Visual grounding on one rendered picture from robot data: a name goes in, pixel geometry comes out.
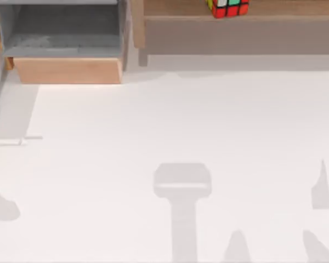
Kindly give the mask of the multicoloured puzzle cube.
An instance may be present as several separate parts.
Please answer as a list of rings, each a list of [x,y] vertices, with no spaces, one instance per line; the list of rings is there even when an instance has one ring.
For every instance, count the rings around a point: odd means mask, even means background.
[[[216,19],[245,15],[249,8],[249,0],[205,0],[205,3]]]

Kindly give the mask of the grey pierced drawer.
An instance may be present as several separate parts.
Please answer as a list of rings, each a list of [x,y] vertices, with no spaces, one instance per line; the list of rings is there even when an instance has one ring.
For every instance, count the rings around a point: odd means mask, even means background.
[[[0,46],[14,58],[119,58],[127,0],[0,0]]]

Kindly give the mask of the pale wooden drawer front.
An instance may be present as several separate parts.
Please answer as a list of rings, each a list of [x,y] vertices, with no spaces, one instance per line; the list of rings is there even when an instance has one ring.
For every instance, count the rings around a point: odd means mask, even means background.
[[[120,84],[119,58],[14,58],[25,84]]]

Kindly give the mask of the wooden open shelf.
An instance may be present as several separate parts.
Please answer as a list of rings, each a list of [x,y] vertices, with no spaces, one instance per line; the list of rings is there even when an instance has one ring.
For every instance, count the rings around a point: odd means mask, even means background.
[[[216,19],[205,0],[129,0],[139,63],[149,55],[329,55],[329,0],[249,0]]]

